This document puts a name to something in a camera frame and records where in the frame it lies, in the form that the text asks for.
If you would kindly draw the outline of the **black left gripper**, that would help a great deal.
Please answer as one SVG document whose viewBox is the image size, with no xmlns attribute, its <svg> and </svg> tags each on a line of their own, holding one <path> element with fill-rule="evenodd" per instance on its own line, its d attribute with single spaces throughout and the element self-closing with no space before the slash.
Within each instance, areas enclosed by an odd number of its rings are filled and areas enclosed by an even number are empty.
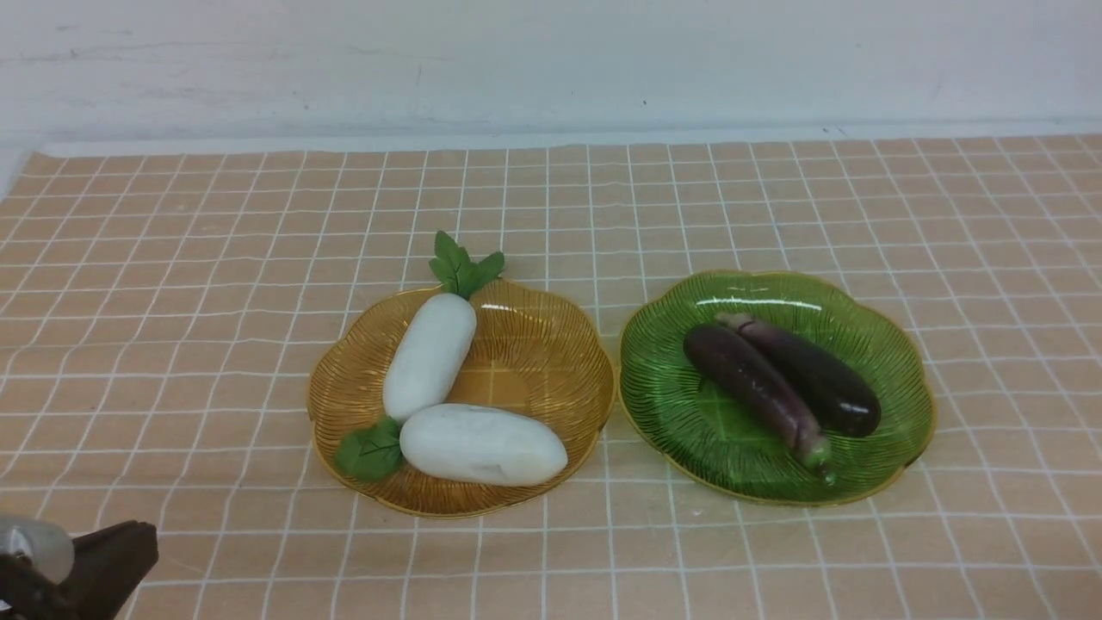
<svg viewBox="0 0 1102 620">
<path fill-rule="evenodd" d="M 160 561 L 156 526 L 138 519 L 71 537 L 76 558 L 64 581 L 1 553 L 3 619 L 114 619 Z"/>
</svg>

